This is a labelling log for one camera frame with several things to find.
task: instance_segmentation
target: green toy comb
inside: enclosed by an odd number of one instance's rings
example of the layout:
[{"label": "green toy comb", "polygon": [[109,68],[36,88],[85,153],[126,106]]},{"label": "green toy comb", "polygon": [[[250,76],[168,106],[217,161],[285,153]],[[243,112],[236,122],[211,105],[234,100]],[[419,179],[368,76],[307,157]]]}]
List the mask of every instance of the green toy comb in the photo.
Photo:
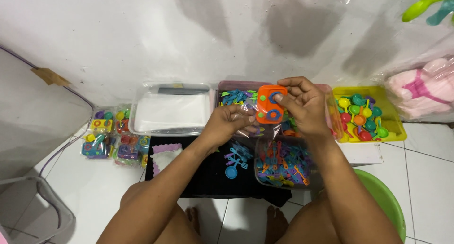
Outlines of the green toy comb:
[{"label": "green toy comb", "polygon": [[425,12],[425,10],[427,10],[429,6],[432,5],[432,3],[439,1],[442,0],[420,0],[416,2],[404,12],[402,16],[402,22],[408,22],[417,18],[417,16],[423,14],[423,12]]}]

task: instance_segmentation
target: white wall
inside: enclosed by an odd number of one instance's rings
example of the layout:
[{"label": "white wall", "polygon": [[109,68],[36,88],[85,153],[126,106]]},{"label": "white wall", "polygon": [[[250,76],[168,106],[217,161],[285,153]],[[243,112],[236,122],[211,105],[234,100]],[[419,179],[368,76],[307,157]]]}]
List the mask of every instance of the white wall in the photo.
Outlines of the white wall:
[{"label": "white wall", "polygon": [[96,104],[143,80],[369,84],[370,75],[454,49],[453,28],[401,23],[417,0],[0,0],[0,43]]},{"label": "white wall", "polygon": [[28,65],[0,50],[0,179],[24,175],[90,115],[79,97],[48,86]]}]

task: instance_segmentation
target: white tiled floor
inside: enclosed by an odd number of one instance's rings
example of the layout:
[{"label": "white tiled floor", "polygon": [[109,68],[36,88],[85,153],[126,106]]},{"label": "white tiled floor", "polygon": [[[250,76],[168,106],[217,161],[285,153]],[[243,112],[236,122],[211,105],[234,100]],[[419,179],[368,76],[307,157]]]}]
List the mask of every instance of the white tiled floor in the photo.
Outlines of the white tiled floor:
[{"label": "white tiled floor", "polygon": [[[454,133],[445,125],[404,126],[405,142],[381,144],[383,164],[359,168],[381,179],[396,196],[406,220],[406,244],[451,244]],[[80,139],[66,148],[44,171],[46,180],[76,216],[69,230],[51,240],[55,244],[96,242],[124,192],[145,178],[143,169],[85,160],[79,155],[81,144]],[[44,162],[29,174],[37,175]],[[11,228],[9,234],[19,244],[32,243],[56,227],[55,211],[35,194],[34,185],[15,184],[0,195],[0,222]],[[289,221],[310,202],[309,193],[292,194],[281,208]],[[269,206],[264,200],[200,198],[180,199],[178,204],[183,209],[198,207],[201,236],[208,244],[263,243]]]}]

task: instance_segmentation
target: yellow plastic tray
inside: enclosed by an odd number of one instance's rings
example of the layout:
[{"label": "yellow plastic tray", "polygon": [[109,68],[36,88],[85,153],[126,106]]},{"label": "yellow plastic tray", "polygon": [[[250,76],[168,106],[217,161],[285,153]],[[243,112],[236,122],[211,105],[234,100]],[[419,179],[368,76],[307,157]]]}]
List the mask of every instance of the yellow plastic tray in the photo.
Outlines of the yellow plastic tray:
[{"label": "yellow plastic tray", "polygon": [[[389,136],[386,138],[380,138],[381,141],[367,141],[367,142],[389,142],[389,141],[404,141],[407,138],[404,125],[399,119],[399,114],[395,110],[393,104],[389,102],[386,97],[386,90],[380,86],[362,86],[362,87],[337,87],[333,90],[334,97],[339,100],[342,96],[350,97],[353,94],[361,94],[363,97],[371,96],[375,99],[376,103],[374,106],[380,107],[382,110],[381,126],[389,131]],[[338,142],[364,142],[361,141],[353,132],[356,127],[352,123],[347,124],[348,131],[353,135],[350,138],[346,133],[341,140]]]}]

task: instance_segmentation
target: black cloth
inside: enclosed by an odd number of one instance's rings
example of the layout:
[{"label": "black cloth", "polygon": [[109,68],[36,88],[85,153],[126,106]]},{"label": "black cloth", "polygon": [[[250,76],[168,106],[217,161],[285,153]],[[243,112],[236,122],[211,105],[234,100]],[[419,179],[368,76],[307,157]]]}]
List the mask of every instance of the black cloth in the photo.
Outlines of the black cloth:
[{"label": "black cloth", "polygon": [[[152,147],[161,144],[180,143],[183,149],[189,146],[197,136],[191,137],[151,137],[150,150],[148,155],[148,165],[145,173],[145,180],[153,179],[153,161],[149,157],[153,155]],[[243,146],[250,149],[254,155],[254,148],[257,139],[255,138],[236,138]],[[248,160],[247,169],[243,169],[240,165],[236,167],[238,176],[234,179],[229,179],[225,175],[227,168],[227,159],[224,155],[230,154],[232,147],[229,141],[219,148],[220,152],[215,152],[209,155],[200,165],[190,183],[181,194],[181,198],[213,198],[213,199],[233,199],[233,198],[256,198],[265,199],[269,203],[282,207],[288,199],[292,197],[292,193],[287,189],[266,186],[257,181],[254,171],[254,159]]]}]

